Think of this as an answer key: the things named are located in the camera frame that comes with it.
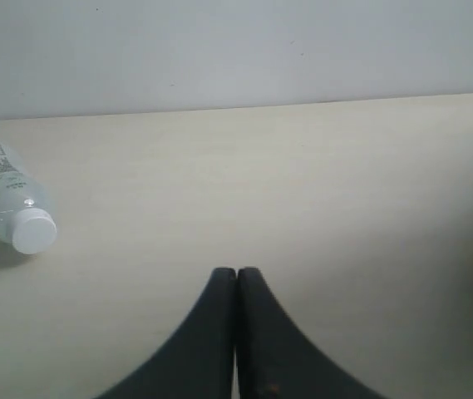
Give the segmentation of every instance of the table surface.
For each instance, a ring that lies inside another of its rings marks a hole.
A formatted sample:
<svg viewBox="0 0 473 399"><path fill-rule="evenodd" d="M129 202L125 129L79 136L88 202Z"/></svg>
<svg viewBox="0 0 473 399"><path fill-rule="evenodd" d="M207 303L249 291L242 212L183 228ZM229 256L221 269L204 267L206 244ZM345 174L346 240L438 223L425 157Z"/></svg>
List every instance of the table surface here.
<svg viewBox="0 0 473 399"><path fill-rule="evenodd" d="M473 397L473 94L0 121L60 238L0 244L0 399L88 399L218 266L391 399Z"/></svg>

